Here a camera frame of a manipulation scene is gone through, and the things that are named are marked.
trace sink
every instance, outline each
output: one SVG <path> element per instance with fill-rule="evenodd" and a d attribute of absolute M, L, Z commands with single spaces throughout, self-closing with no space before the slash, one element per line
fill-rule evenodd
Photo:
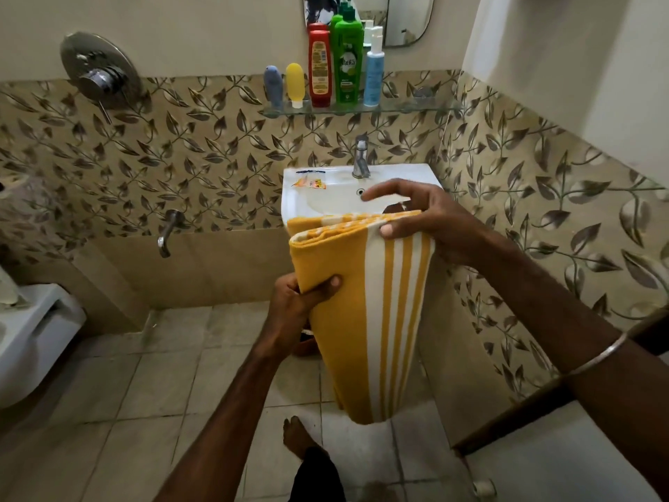
<path fill-rule="evenodd" d="M 309 179 L 319 178 L 325 189 L 294 187 L 293 183 L 309 172 Z M 344 213 L 382 213 L 390 204 L 406 201 L 400 195 L 387 195 L 363 202 L 360 195 L 372 185 L 391 178 L 404 178 L 420 183 L 439 185 L 439 180 L 428 164 L 389 164 L 370 166 L 369 178 L 357 179 L 352 175 L 352 166 L 287 168 L 284 170 L 284 186 L 281 198 L 281 217 L 285 223 L 295 217 L 321 217 Z"/>

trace white toilet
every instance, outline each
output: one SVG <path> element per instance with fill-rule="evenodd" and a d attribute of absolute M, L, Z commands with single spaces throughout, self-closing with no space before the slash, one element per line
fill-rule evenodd
<path fill-rule="evenodd" d="M 17 287 L 0 269 L 0 408 L 28 396 L 54 365 L 86 314 L 63 287 L 37 284 Z M 7 305 L 14 293 L 15 303 Z"/>

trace bracelet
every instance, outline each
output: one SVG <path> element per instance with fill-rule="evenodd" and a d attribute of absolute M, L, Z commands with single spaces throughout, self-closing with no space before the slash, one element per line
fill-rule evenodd
<path fill-rule="evenodd" d="M 618 347 L 623 345 L 623 343 L 625 342 L 626 339 L 627 339 L 627 332 L 625 331 L 625 332 L 623 332 L 622 335 L 620 335 L 618 337 L 618 339 L 616 341 L 614 341 L 610 346 L 608 346 L 606 349 L 604 349 L 604 351 L 601 354 L 599 354 L 598 356 L 595 356 L 594 358 L 590 359 L 590 361 L 588 361 L 586 363 L 583 363 L 581 366 L 579 366 L 578 368 L 575 368 L 574 370 L 568 372 L 564 376 L 565 377 L 571 377 L 572 375 L 578 375 L 579 373 L 582 373 L 582 372 L 588 370 L 589 368 L 592 368 L 593 366 L 598 365 L 603 360 L 605 360 L 608 356 L 610 356 L 611 354 L 616 352 L 618 350 Z"/>

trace bare foot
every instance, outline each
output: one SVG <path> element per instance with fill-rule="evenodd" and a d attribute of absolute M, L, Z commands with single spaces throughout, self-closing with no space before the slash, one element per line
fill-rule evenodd
<path fill-rule="evenodd" d="M 284 446 L 300 460 L 305 459 L 306 450 L 310 447 L 320 447 L 297 416 L 292 416 L 290 421 L 284 420 Z"/>

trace blue bottle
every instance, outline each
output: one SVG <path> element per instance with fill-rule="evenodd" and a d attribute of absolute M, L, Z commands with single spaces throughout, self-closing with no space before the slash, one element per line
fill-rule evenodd
<path fill-rule="evenodd" d="M 270 65 L 265 69 L 265 89 L 274 109 L 280 109 L 284 103 L 284 80 L 279 69 Z"/>
<path fill-rule="evenodd" d="M 380 90 L 383 86 L 383 59 L 385 53 L 383 45 L 383 26 L 374 26 L 371 29 L 372 49 L 367 53 L 367 78 L 364 81 L 363 104 L 367 107 L 376 107 L 380 101 Z"/>

